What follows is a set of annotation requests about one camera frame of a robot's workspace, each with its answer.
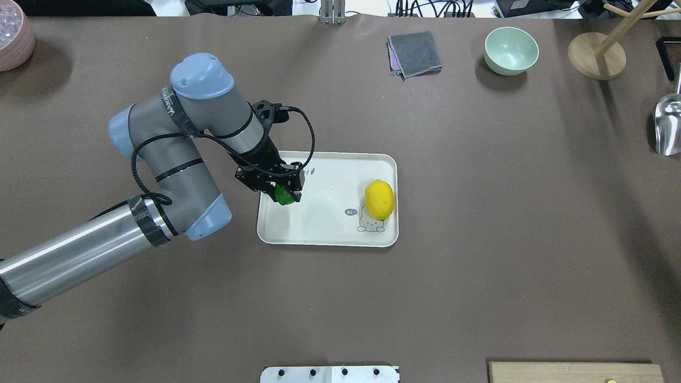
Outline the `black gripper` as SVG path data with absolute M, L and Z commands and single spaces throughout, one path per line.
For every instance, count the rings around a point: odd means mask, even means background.
M 235 178 L 253 191 L 274 194 L 277 186 L 288 192 L 288 203 L 299 203 L 304 185 L 304 164 L 285 162 L 275 144 L 265 138 L 246 153 L 236 153 L 228 148 L 237 164 Z

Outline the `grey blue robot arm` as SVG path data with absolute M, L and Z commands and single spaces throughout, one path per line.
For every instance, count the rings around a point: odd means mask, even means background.
M 304 162 L 285 162 L 270 138 L 299 107 L 249 103 L 211 53 L 195 53 L 158 95 L 110 119 L 112 144 L 130 162 L 141 194 L 70 232 L 2 261 L 2 324 L 180 234 L 196 242 L 231 220 L 196 140 L 210 140 L 237 164 L 235 177 L 280 205 L 299 203 Z

